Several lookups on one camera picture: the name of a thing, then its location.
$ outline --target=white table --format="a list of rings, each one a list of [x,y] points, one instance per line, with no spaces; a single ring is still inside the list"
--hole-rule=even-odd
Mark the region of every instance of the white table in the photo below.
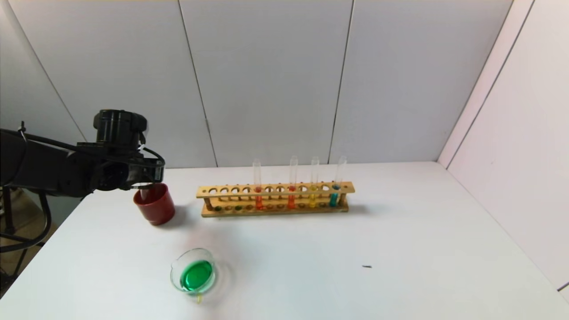
[[[334,170],[321,166],[320,179]],[[285,182],[288,168],[262,174]],[[166,170],[177,212],[162,227],[145,221],[133,191],[95,192],[0,300],[0,317],[569,319],[569,304],[437,163],[348,165],[347,214],[200,216],[198,185],[251,177],[250,168]],[[169,281],[170,262],[196,247],[219,272],[201,305]]]

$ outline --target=test tube rack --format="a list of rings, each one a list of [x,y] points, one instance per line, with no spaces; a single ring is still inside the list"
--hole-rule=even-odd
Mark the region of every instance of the test tube rack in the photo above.
[[[334,182],[320,182],[316,184],[317,190],[309,190],[310,183],[297,183],[295,191],[289,191],[288,185],[283,183],[262,184],[261,192],[254,192],[255,186],[249,184],[236,184],[224,186],[201,186],[197,190],[196,198],[204,199],[201,210],[202,217],[230,217],[230,216],[266,216],[266,215],[295,215],[314,214],[326,212],[348,212],[346,194],[356,190],[352,182],[343,181],[340,188],[334,189]],[[309,195],[316,195],[316,206],[310,206]],[[331,207],[330,197],[338,194],[335,207]],[[295,208],[288,207],[288,196],[295,196]],[[255,197],[261,196],[263,209],[255,207]]]

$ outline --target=test tube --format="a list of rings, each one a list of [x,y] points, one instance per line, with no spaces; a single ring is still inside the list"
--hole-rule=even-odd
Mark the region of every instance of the test tube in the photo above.
[[[263,187],[261,186],[261,160],[259,159],[255,159],[253,161],[253,182],[255,183],[255,192],[262,192]],[[263,197],[260,195],[255,197],[255,208],[257,210],[263,210]]]
[[[336,168],[336,179],[334,179],[334,184],[332,185],[332,188],[334,190],[339,190],[341,189],[341,183],[342,180],[344,179],[344,169],[346,168],[346,163],[348,162],[348,159],[346,158],[345,155],[340,157],[340,160],[338,161],[338,167]],[[330,207],[335,207],[336,206],[336,202],[338,200],[338,194],[331,194],[330,195]]]
[[[311,173],[310,173],[310,191],[316,191],[318,190],[318,186],[316,185],[318,183],[318,165],[320,164],[320,159],[318,157],[312,157],[312,162],[311,162]],[[308,206],[311,208],[315,208],[316,207],[316,195],[315,194],[311,194],[308,196]]]
[[[290,158],[290,169],[288,172],[289,191],[296,190],[296,167],[298,167],[298,158],[295,155],[293,155],[292,158]],[[289,209],[294,209],[294,198],[295,198],[294,195],[288,196]]]

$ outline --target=yellow liquid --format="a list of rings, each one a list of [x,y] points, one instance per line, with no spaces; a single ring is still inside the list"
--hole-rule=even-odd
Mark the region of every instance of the yellow liquid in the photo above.
[[[316,191],[318,190],[318,188],[316,186],[310,186],[310,191]],[[308,206],[311,208],[316,208],[316,195],[315,194],[311,194],[308,195]]]

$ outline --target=green liquid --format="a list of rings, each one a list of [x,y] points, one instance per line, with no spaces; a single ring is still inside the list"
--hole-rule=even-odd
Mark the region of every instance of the green liquid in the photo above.
[[[180,285],[185,290],[195,291],[208,282],[212,272],[213,268],[209,262],[205,260],[196,261],[184,269],[180,276]]]

